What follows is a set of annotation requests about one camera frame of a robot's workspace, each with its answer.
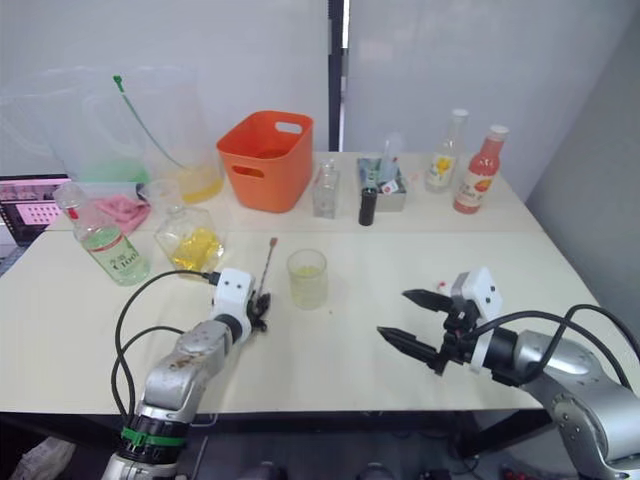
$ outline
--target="liquid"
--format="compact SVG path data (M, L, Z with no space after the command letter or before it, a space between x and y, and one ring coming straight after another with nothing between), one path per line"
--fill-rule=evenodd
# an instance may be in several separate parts
M202 190L199 190L194 193L183 194L182 199L185 201L185 203L204 202L205 200L216 196L220 192L220 190L222 190L222 184L223 184L222 178L218 178L212 184L210 184L208 187Z
M149 262L118 227L105 227L91 233L82 246L118 285L135 285L149 274Z
M171 262L177 269L209 271L215 268L223 252L224 247L214 232L208 228L197 228L176 248Z
M200 203L222 190L223 180L216 165L205 163L197 167L177 169L170 175L180 185L185 203Z
M322 306L327 300L327 273L314 266L299 267L291 272L293 303L304 310Z
M150 177L139 161L116 158L85 169L78 176L78 180L81 182L148 183Z

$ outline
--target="yellow drink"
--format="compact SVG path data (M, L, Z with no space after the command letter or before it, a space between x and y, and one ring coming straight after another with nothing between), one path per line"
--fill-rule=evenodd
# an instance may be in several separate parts
M208 228L197 228L191 237L182 240L171 255L171 261L178 269L198 272L215 268L224 252L218 236Z
M314 309L327 299L326 271L305 265L290 272L293 303L302 309Z
M193 193L182 194L182 199L185 203L200 203L215 196L222 190L222 178L218 178L208 187Z
M167 178L180 186L180 194L185 203L200 203L222 190L223 180L216 165L204 163L197 167L181 168Z

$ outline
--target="basket handle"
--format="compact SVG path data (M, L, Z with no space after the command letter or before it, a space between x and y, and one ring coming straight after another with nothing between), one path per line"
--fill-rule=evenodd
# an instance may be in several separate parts
M278 132L302 135L308 128L310 119L304 115L289 112L274 112L273 128Z
M264 178L264 172L262 170L258 170L257 168L242 167L240 165L234 165L233 167L231 167L231 170L233 170L233 173L237 175L244 175L247 177L254 177L254 178Z

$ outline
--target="juice bottle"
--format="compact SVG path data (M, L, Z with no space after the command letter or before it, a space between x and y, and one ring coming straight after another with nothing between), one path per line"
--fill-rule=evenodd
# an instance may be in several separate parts
M425 172L425 188L434 193L445 191L451 184L456 163L464 153L464 125L469 112L456 108L451 112L447 136L431 157Z
M482 148L469 163L462 185L456 193L453 208L461 213L476 213L482 199L491 187L493 177L500 169L500 150L509 129L502 125L492 125Z

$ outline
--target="cable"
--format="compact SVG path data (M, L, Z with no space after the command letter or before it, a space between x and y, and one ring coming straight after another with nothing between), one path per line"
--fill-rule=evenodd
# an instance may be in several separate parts
M474 478L478 479L478 480L483 480L482 477L480 477L480 475L478 475L477 473L475 473L476 469L478 468L478 466L480 465L480 457L478 457L477 455L473 457L473 465L469 465L466 460L464 458L462 458L460 455L458 455L458 452L456 452L456 449L454 448L454 439L453 437L449 437L449 441L447 442L447 453L449 455L449 457L453 458L454 460L458 460L459 462L461 462L466 470L461 471L461 472L449 472L450 475L452 476L458 476L458 475L473 475Z
M611 321L611 323L613 323L618 328L618 330L620 331L622 336L625 338L625 340L627 340L627 343L629 344L629 346L631 346L631 349L636 354L636 357L638 358L638 362L640 362L640 341L638 341L638 339L633 335L633 333L631 333L631 330L629 329L629 327L627 327L622 322L622 320L620 320L613 313L609 312L608 310L605 310L602 307L598 307L596 305L588 305L585 303L581 303L579 305L574 305L573 307L571 307L567 312L567 316L571 318L579 310L592 310L594 312L598 312L600 315L604 315L605 317L607 317Z
M550 320L552 322L560 323L561 325L566 325L566 327L578 332L580 335L582 335L587 340L589 340L593 345L595 345L596 348L602 352L602 354L609 361L609 363L611 363L611 366L613 367L614 371L616 372L616 375L618 376L618 379L620 380L620 384L623 387L628 388L629 390L632 390L631 384L629 383L629 379L625 375L624 370L620 366L620 363L616 359L615 355L613 355L611 350L609 350L604 343L602 343L595 335L593 335L586 328L581 327L580 325L577 325L575 323L572 323L570 320L567 320L564 317L554 315L553 313L541 312L538 310L525 310L522 312L511 313L509 315L503 315L502 317L498 317L494 320L491 320L490 322L485 323L484 325L479 326L472 332L469 332L466 335L464 335L463 338L465 340L474 340L478 338L480 335L483 335L484 333L487 333L490 330L493 330L501 325L504 325L505 323L510 323L515 320L520 320L522 318L542 318L544 320Z
M115 330L116 357L122 366L122 371L124 372L124 376L127 380L127 388L129 390L129 410L128 410L127 419L125 421L126 426L129 426L131 423L131 420L133 419L133 409L136 403L136 391L135 391L135 386L133 384L133 375L131 375L131 370L129 369L129 365L127 364L126 359L124 358L124 353L122 350L122 324L124 323L124 317L129 311L129 308L131 307L131 304L134 302L134 300L138 298L138 296L149 285L160 280L161 278L167 277L169 275L178 275L178 274L197 275L199 277L206 278L209 281L211 281L209 274L202 273L202 272L195 272L193 270L171 270L170 272L161 273L159 275L156 275L152 279L147 280L144 284L142 284L140 288L138 288L133 293L133 295L131 295L131 297L129 297L129 300L127 300L127 302L124 304L124 307L120 312L120 316L118 317L118 322L116 323L116 330Z
M209 423L192 423L193 428L211 428L218 423L218 412L214 415L209 414Z
M620 319L618 319L615 315L608 312L604 308L601 308L595 305L579 304L571 307L565 314L564 318L568 324L571 324L571 319L579 310L593 310L595 312L600 313L601 315L604 315L609 320L611 320L611 322L618 328L618 331L625 337L627 343L636 354L638 361L640 361L640 344L638 343L636 338L633 336L631 331L626 327L626 325L624 325L624 323L622 323ZM560 343L560 340L562 339L562 335L567 329L567 326L568 326L567 324L562 324L558 327L544 355L542 356L540 361L535 364L535 367L531 370L531 372L529 372L522 379L521 384L531 382L533 379L535 379L538 375L540 375L543 372L543 370L551 360L551 357L553 356L556 348L558 347L558 344Z
M124 345L124 347L122 347L122 354L124 355L127 352L127 350L129 349L129 347L131 345L133 345L133 343L136 340L138 340L139 338L145 336L148 333L156 332L156 331L159 331L159 330L166 330L166 331L169 331L169 332L177 333L179 335L182 335L184 333L182 330L179 330L177 328L165 327L163 325L147 328L146 330L142 330L141 332L139 332L136 335L134 335L131 338L131 340L129 340ZM122 399L120 398L120 393L118 392L117 377L118 377L118 368L119 367L120 367L120 360L116 358L116 361L113 362L113 368L111 369L111 393L113 394L113 399L115 400L116 405L118 406L118 411L120 412L120 415L122 416L122 419L126 422L126 420L127 420L127 410L124 408L124 404L122 403Z

